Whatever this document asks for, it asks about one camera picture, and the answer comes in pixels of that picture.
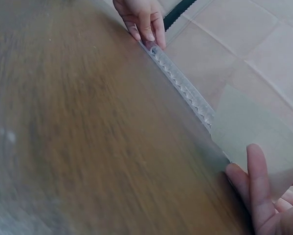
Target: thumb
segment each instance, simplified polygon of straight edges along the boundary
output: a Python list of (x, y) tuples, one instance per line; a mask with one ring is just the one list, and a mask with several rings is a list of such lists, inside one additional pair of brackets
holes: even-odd
[(155, 41), (155, 37), (151, 27), (151, 11), (143, 10), (138, 15), (139, 19), (139, 31), (148, 41)]

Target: black object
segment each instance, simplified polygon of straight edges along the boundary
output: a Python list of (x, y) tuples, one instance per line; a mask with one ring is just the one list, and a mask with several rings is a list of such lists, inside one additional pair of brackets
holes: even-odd
[(182, 0), (174, 9), (164, 18), (165, 31), (187, 10), (196, 0)]

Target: hand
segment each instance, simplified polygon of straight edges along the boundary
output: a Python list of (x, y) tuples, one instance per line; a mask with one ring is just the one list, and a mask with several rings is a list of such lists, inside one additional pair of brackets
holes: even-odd
[(165, 28), (157, 0), (113, 0), (128, 31), (137, 40), (155, 41), (164, 49)]
[(293, 192), (288, 190), (272, 203), (264, 153), (255, 144), (247, 153), (248, 174), (236, 164), (229, 164), (226, 174), (251, 213), (256, 234), (293, 235)]

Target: wooden table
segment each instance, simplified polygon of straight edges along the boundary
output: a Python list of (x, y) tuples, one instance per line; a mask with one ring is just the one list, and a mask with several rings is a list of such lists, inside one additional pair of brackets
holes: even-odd
[(0, 0), (0, 234), (251, 233), (227, 159), (98, 5)]

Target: clear ruler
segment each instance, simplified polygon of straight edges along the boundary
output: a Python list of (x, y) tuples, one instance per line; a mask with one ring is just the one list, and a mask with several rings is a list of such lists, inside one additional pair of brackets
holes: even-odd
[(210, 133), (215, 111), (159, 46), (154, 42), (141, 45)]

